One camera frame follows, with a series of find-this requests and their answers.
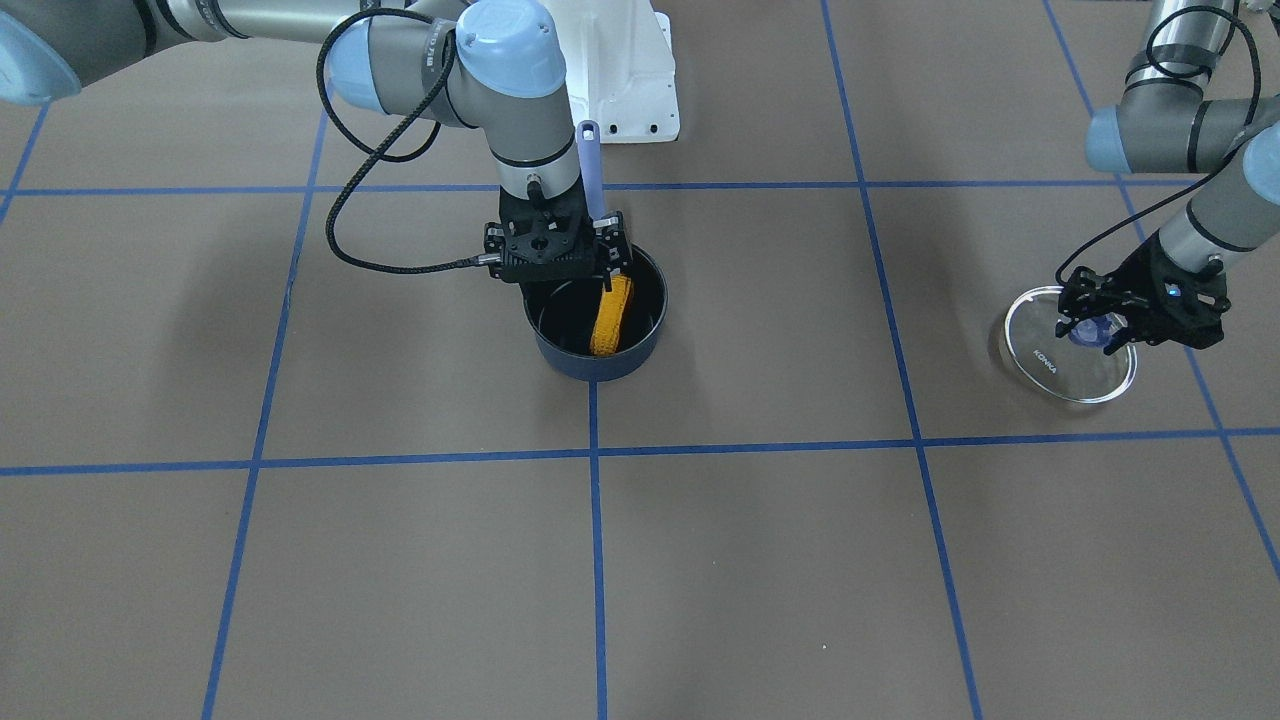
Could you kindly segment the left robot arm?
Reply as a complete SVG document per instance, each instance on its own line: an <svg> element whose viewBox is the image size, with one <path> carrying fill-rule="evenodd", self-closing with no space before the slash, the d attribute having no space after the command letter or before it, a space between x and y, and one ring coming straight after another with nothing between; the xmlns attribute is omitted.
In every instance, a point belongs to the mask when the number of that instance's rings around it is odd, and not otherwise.
<svg viewBox="0 0 1280 720"><path fill-rule="evenodd" d="M1152 6L1121 101L1092 118L1087 160L1101 172L1198 181L1117 269L1098 273L1068 259L1056 270L1057 337L1087 329L1107 355L1129 343L1207 348L1222 340L1228 269L1276 238L1279 224L1277 100L1262 97L1260 78L1245 99L1204 97L1233 38L1257 49L1235 1ZM1123 319L1117 329L1089 329L1111 315Z"/></svg>

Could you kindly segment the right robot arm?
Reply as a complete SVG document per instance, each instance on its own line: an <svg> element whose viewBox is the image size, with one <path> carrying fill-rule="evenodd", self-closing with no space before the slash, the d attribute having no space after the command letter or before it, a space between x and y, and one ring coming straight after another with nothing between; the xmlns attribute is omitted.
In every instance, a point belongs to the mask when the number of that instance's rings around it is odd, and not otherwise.
<svg viewBox="0 0 1280 720"><path fill-rule="evenodd" d="M278 38L316 44L315 85L335 129L364 155L325 223L332 252L352 266L421 275L339 245L337 220L408 127L480 129L499 173L499 219L480 255L498 281L596 279L611 287L634 251L617 213L604 214L584 174L556 20L536 1L5 1L3 100L36 106L182 44Z"/></svg>

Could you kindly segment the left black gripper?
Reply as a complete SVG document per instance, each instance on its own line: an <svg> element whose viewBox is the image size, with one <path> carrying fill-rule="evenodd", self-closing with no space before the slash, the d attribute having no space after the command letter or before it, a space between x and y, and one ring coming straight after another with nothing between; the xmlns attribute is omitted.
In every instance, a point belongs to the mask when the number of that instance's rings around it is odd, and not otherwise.
<svg viewBox="0 0 1280 720"><path fill-rule="evenodd" d="M1212 255L1204 268L1188 272L1153 237L1110 273L1078 265L1069 277L1057 279L1057 338L1105 316L1123 319L1117 329L1097 331L1096 338L1085 343L1107 356L1128 343L1156 346L1172 341L1204 350L1225 337L1222 315L1231 309L1231 301L1220 256Z"/></svg>

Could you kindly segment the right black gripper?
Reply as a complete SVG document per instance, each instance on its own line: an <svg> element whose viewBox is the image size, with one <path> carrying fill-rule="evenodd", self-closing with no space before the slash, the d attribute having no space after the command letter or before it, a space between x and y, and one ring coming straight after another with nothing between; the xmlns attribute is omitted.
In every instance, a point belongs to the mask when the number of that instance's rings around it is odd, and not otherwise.
<svg viewBox="0 0 1280 720"><path fill-rule="evenodd" d="M499 193L499 220L485 227L483 265L490 277L512 284L602 281L602 293L634 264L625 219L613 211L595 220L581 184L554 197L529 187L531 199Z"/></svg>

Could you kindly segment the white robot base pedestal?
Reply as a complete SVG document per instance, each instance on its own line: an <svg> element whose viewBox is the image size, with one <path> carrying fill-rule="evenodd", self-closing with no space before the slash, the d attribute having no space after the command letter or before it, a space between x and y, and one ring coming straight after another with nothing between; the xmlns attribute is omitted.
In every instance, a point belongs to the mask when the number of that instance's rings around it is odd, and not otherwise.
<svg viewBox="0 0 1280 720"><path fill-rule="evenodd" d="M576 122L602 143L668 143L681 117L671 20L652 1L544 1L567 67Z"/></svg>

